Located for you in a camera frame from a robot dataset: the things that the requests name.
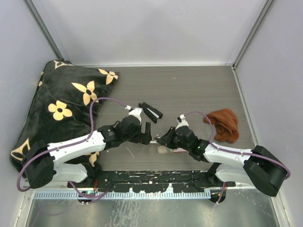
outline black pillow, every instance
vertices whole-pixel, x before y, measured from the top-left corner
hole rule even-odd
[[[38,140],[57,143],[90,133],[89,105],[97,97],[107,97],[118,73],[72,65],[54,60],[46,64],[29,109],[27,121],[11,151],[10,161],[20,172],[21,161]],[[94,122],[102,101],[93,106]],[[68,163],[90,163],[96,169],[98,152]]]

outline flower pattern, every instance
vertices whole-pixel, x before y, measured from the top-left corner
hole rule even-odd
[[[42,84],[43,84],[42,80],[41,80],[41,81],[39,81],[39,83],[38,83],[38,87],[40,87]]]
[[[67,104],[57,100],[56,104],[50,103],[48,106],[48,111],[53,113],[53,118],[56,121],[61,121],[64,117],[71,117],[72,112],[66,109]]]
[[[95,82],[92,80],[86,86],[78,83],[71,83],[77,88],[80,92],[83,92],[83,102],[85,105],[88,105],[90,99],[95,100],[97,95],[93,92],[95,90]]]
[[[111,72],[111,71],[110,72],[106,72],[105,70],[101,70],[101,69],[99,69],[99,72],[101,72],[102,74],[107,75],[107,77],[106,77],[106,85],[110,84],[113,81],[114,78],[118,79],[118,76],[115,74],[115,72]]]
[[[24,158],[23,148],[27,147],[27,151],[30,150],[29,139],[27,139],[20,147],[11,151],[10,155],[12,155],[15,159],[22,161]]]
[[[55,62],[55,69],[58,68],[58,67],[61,67],[61,66],[73,66],[72,64],[69,64],[69,63],[64,63],[64,62],[61,62],[61,61],[54,61]]]
[[[100,151],[97,151],[94,154],[91,154],[91,153],[85,154],[85,155],[90,155],[89,163],[91,164],[92,167],[95,167],[95,161],[97,160],[99,154],[100,154]]]

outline gray table surface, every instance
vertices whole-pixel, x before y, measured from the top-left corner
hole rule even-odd
[[[230,108],[239,119],[240,138],[237,142],[223,144],[235,148],[254,148],[250,129],[244,113],[238,88],[231,67],[115,67],[102,68],[120,72],[119,81],[109,97],[119,99],[132,107],[146,102],[160,110],[164,116],[157,124],[152,123],[153,137],[164,135],[176,118],[190,111],[208,114]],[[106,101],[97,120],[97,127],[114,124],[127,116],[119,104]],[[143,124],[150,119],[142,114]],[[202,116],[187,117],[190,129],[207,139],[211,133]],[[156,144],[148,146],[123,143],[118,148],[102,151],[98,162],[104,170],[207,170],[208,163],[195,161],[188,154],[158,154]]]

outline purple cable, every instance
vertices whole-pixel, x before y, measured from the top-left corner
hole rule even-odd
[[[218,205],[219,205],[219,202],[221,201],[221,198],[222,198],[222,196],[223,196],[225,187],[226,187],[226,182],[223,182],[221,194],[220,194],[220,197],[219,197],[219,199],[218,199],[218,201],[217,201],[217,204],[218,204]]]
[[[209,141],[210,145],[212,145],[214,148],[216,148],[216,149],[218,149],[218,150],[221,150],[221,151],[228,152],[228,153],[232,153],[232,154],[237,154],[237,155],[249,155],[249,156],[254,156],[254,157],[258,157],[258,158],[261,158],[261,159],[270,161],[270,162],[272,162],[272,163],[274,163],[274,164],[276,164],[276,165],[282,167],[282,168],[287,172],[285,179],[288,179],[288,178],[290,177],[290,175],[291,175],[290,170],[289,170],[284,164],[282,164],[282,163],[280,163],[280,162],[278,162],[278,161],[276,161],[276,160],[273,160],[273,159],[271,159],[271,158],[265,157],[265,156],[263,156],[263,155],[252,154],[252,153],[247,153],[247,152],[243,152],[243,153],[241,154],[241,153],[238,152],[238,151],[233,151],[233,150],[218,148],[218,147],[217,147],[216,145],[214,145],[213,142],[212,142],[212,137],[213,137],[213,135],[214,135],[214,130],[213,130],[212,123],[211,123],[211,121],[209,120],[209,118],[208,118],[204,113],[202,113],[202,112],[200,112],[200,111],[192,111],[192,112],[189,112],[189,113],[185,114],[184,116],[186,117],[186,116],[188,116],[188,115],[190,115],[190,114],[193,114],[193,113],[201,114],[201,115],[203,115],[203,116],[207,119],[207,121],[208,121],[208,123],[209,123],[209,125],[210,125],[210,128],[211,128],[211,130],[212,130],[212,133],[211,133],[210,137],[208,138],[208,141]]]
[[[57,148],[53,148],[53,149],[50,149],[50,150],[46,150],[46,151],[43,151],[42,153],[34,156],[32,159],[30,159],[24,166],[23,168],[21,169],[19,175],[18,175],[18,178],[17,178],[17,189],[20,191],[20,192],[26,192],[30,189],[30,187],[28,188],[21,188],[20,187],[20,181],[21,181],[21,177],[23,175],[23,173],[25,172],[26,168],[33,162],[35,161],[37,158],[49,153],[49,152],[52,152],[52,151],[55,151],[55,150],[59,150],[59,149],[63,149],[63,148],[68,148],[68,147],[71,147],[71,146],[75,146],[75,145],[78,145],[78,144],[81,144],[83,142],[86,142],[93,134],[94,132],[94,119],[93,119],[93,113],[92,113],[92,108],[93,108],[93,105],[96,101],[98,100],[112,100],[112,101],[115,101],[121,105],[123,105],[124,107],[127,107],[126,104],[116,100],[116,99],[113,99],[113,98],[105,98],[105,97],[102,97],[102,98],[97,98],[95,99],[94,101],[91,102],[90,104],[90,107],[89,107],[89,117],[90,117],[90,127],[91,127],[91,130],[90,130],[90,134],[88,135],[88,137],[86,139],[83,139],[83,140],[80,140],[80,141],[77,141],[77,142],[74,142],[74,143],[71,143],[71,144],[67,144],[67,145],[63,145],[63,146],[59,146]]]
[[[75,184],[71,181],[69,181],[69,183],[71,184],[71,186],[75,189],[75,191],[82,197],[86,198],[86,199],[95,199],[94,201],[91,201],[89,203],[94,203],[94,202],[97,202],[98,200],[100,200],[102,197],[104,197],[108,191],[102,193],[101,195],[97,195],[97,196],[94,196],[94,195],[85,195],[83,193],[81,193],[78,188],[75,186]]]

